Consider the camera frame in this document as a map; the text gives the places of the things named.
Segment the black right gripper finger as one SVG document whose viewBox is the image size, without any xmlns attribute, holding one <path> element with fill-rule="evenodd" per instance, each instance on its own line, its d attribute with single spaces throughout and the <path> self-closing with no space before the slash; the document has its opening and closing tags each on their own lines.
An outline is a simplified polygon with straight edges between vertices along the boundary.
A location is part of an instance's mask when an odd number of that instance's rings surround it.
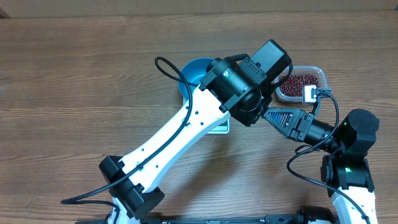
<svg viewBox="0 0 398 224">
<path fill-rule="evenodd" d="M 264 114 L 264 118 L 268 121 L 276 122 L 294 122 L 302 117 L 302 110 L 300 108 L 268 108 Z"/>
<path fill-rule="evenodd" d="M 284 122 L 279 123 L 272 119 L 270 124 L 285 138 L 288 138 L 292 132 L 292 128 Z"/>
</svg>

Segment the blue plastic scoop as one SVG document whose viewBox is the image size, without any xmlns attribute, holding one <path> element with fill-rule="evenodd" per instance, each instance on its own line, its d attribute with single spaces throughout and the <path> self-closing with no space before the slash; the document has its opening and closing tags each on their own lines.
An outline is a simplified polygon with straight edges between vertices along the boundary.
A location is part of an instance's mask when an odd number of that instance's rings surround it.
<svg viewBox="0 0 398 224">
<path fill-rule="evenodd" d="M 276 123 L 284 126 L 289 120 L 290 114 L 286 112 L 271 112 L 270 116 L 276 121 Z"/>
</svg>

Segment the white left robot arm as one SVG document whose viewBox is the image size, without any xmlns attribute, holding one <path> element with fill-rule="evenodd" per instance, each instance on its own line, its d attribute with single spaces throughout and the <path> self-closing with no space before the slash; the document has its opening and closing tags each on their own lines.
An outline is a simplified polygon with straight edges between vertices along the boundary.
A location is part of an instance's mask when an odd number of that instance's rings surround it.
<svg viewBox="0 0 398 224">
<path fill-rule="evenodd" d="M 139 223 L 160 201 L 159 184 L 199 139 L 230 118 L 250 126 L 266 112 L 274 79 L 292 68 L 287 52 L 268 40 L 253 56 L 214 58 L 183 107 L 131 153 L 108 156 L 99 168 L 113 197 L 106 223 Z"/>
</svg>

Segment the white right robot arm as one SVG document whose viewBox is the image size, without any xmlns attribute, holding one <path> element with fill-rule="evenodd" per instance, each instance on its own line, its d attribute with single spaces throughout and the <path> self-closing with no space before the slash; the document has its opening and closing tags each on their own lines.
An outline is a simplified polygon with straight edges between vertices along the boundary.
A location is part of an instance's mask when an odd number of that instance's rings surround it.
<svg viewBox="0 0 398 224">
<path fill-rule="evenodd" d="M 283 137 L 326 152 L 321 180 L 337 217 L 315 208 L 302 223 L 377 223 L 375 186 L 366 156 L 376 142 L 379 120 L 368 110 L 354 109 L 334 128 L 316 115 L 299 108 L 269 108 L 264 115 Z"/>
</svg>

